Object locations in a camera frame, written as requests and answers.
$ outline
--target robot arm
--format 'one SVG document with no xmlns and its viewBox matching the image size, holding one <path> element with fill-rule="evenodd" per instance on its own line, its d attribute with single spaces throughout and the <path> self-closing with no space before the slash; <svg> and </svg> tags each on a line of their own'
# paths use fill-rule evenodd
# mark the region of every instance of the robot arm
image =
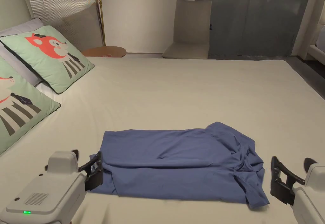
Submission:
<svg viewBox="0 0 325 224">
<path fill-rule="evenodd" d="M 305 180 L 289 171 L 276 157 L 272 158 L 271 195 L 292 206 L 299 224 L 325 224 L 325 166 L 306 158 Z M 287 175 L 282 182 L 280 173 Z"/>
<path fill-rule="evenodd" d="M 33 179 L 1 212 L 0 223 L 69 224 L 86 192 L 103 184 L 101 156 L 98 152 L 78 167 L 76 153 L 55 152 L 45 167 L 47 171 Z"/>
</svg>

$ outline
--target nightstand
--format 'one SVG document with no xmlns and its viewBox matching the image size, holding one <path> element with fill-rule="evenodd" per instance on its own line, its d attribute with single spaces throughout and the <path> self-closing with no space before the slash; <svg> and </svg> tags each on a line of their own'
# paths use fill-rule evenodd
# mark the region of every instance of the nightstand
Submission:
<svg viewBox="0 0 325 224">
<path fill-rule="evenodd" d="M 126 50 L 116 46 L 103 46 L 82 51 L 84 56 L 90 57 L 113 57 L 122 58 L 126 55 Z"/>
</svg>

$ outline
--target floor lamp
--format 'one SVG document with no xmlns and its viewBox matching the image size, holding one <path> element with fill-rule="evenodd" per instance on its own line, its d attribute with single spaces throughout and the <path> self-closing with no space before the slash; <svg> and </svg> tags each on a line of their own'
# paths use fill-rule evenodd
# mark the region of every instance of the floor lamp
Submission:
<svg viewBox="0 0 325 224">
<path fill-rule="evenodd" d="M 101 29 L 102 29 L 102 36 L 103 36 L 103 42 L 104 42 L 104 46 L 106 46 L 106 40 L 105 40 L 105 29 L 104 29 L 104 18 L 103 18 L 103 5 L 101 0 L 97 0 L 99 3 L 99 12 L 100 12 L 100 25 L 101 25 Z"/>
</svg>

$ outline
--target pillowcase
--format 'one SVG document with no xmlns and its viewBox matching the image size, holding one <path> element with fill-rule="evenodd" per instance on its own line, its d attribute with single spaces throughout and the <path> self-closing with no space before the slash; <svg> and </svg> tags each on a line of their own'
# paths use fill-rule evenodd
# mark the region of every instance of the pillowcase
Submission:
<svg viewBox="0 0 325 224">
<path fill-rule="evenodd" d="M 19 34 L 30 32 L 40 27 L 44 26 L 43 22 L 39 19 L 33 19 L 18 26 L 0 31 L 1 36 Z M 41 82 L 41 79 L 33 74 L 21 61 L 19 61 L 12 53 L 10 53 L 1 43 L 0 43 L 0 56 L 8 62 L 23 78 L 25 78 L 31 85 L 36 86 Z"/>
<path fill-rule="evenodd" d="M 0 154 L 60 106 L 0 58 Z"/>
<path fill-rule="evenodd" d="M 0 37 L 0 41 L 58 94 L 94 68 L 94 65 L 52 26 Z"/>
</svg>

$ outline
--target chair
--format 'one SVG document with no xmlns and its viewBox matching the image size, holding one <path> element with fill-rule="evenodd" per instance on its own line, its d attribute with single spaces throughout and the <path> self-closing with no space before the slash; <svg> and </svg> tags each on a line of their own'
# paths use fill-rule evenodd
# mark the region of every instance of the chair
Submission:
<svg viewBox="0 0 325 224">
<path fill-rule="evenodd" d="M 177 0 L 174 42 L 162 54 L 171 59 L 207 59 L 211 1 Z"/>
</svg>

